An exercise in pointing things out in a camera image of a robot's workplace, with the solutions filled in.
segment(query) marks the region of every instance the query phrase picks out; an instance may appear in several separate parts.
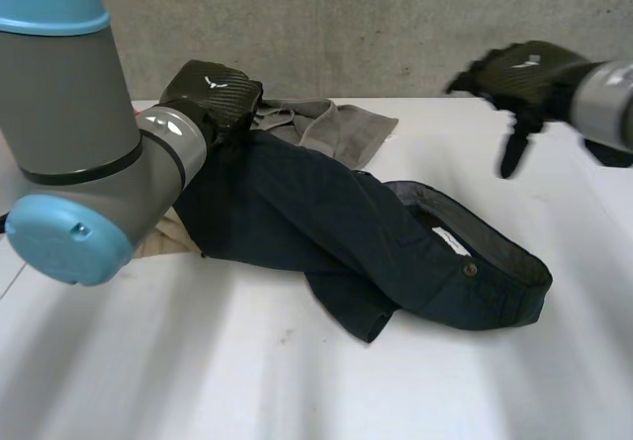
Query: white label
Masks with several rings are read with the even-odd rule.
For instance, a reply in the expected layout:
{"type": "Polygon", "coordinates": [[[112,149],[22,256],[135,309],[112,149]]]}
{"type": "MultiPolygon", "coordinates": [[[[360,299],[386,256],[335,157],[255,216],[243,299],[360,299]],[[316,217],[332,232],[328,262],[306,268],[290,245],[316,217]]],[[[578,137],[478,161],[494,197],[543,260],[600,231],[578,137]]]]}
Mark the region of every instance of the white label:
{"type": "Polygon", "coordinates": [[[453,237],[453,234],[451,234],[447,230],[444,230],[441,227],[434,227],[433,232],[444,239],[446,243],[451,246],[451,249],[453,249],[456,254],[471,255],[471,253],[466,250],[466,247],[460,244],[459,241],[455,237],[453,237]]]}

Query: gray cloth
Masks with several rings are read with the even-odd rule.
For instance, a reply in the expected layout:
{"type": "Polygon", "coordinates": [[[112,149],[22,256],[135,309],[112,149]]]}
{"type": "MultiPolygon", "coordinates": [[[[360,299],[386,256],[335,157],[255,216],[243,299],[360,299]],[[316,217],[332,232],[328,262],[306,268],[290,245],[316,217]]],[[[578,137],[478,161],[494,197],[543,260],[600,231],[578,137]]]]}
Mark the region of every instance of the gray cloth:
{"type": "Polygon", "coordinates": [[[364,168],[398,119],[325,99],[264,101],[252,128],[319,151],[352,170],[364,168]]]}

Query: beige cloth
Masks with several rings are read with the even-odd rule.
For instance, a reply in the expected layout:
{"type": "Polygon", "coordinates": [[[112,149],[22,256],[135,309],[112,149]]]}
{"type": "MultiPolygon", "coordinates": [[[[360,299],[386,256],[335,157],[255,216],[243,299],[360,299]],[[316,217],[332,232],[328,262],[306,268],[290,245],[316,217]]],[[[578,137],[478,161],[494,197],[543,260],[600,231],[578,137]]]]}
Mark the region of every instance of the beige cloth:
{"type": "Polygon", "coordinates": [[[136,250],[134,259],[183,252],[202,253],[196,243],[189,237],[187,229],[185,229],[174,209],[170,208],[156,228],[136,250]]]}

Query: table surface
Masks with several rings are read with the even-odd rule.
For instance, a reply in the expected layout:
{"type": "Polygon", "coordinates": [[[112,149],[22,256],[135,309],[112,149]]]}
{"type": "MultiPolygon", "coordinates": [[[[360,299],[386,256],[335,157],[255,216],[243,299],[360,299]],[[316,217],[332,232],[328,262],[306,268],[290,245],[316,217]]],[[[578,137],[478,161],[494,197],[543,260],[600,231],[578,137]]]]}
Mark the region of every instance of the table surface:
{"type": "Polygon", "coordinates": [[[399,312],[368,346],[302,274],[181,254],[66,287],[0,240],[0,438],[633,438],[633,173],[553,125],[502,181],[508,116],[481,101],[337,102],[401,120],[368,171],[430,184],[547,263],[538,323],[399,312]]]}

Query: concrete wall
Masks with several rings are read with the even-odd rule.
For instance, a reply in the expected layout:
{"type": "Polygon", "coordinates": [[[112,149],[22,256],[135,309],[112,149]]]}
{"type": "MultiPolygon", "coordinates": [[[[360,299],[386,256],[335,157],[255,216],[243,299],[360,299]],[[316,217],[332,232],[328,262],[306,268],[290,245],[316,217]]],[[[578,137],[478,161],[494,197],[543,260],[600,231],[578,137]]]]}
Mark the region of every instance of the concrete wall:
{"type": "Polygon", "coordinates": [[[105,0],[136,99],[190,58],[274,97],[436,96],[490,47],[542,39],[633,57],[633,0],[105,0]]]}

